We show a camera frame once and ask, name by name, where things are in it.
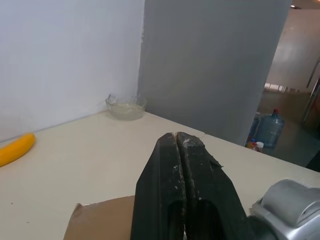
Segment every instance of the brown cardboard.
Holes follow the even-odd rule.
[[[78,204],[63,240],[130,240],[135,196]]]

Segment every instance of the table surface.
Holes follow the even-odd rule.
[[[62,240],[77,203],[134,195],[157,139],[168,132],[186,132],[204,142],[233,181],[247,214],[279,180],[320,187],[317,172],[150,113],[120,121],[102,112],[35,133],[34,147],[0,168],[1,239]]]

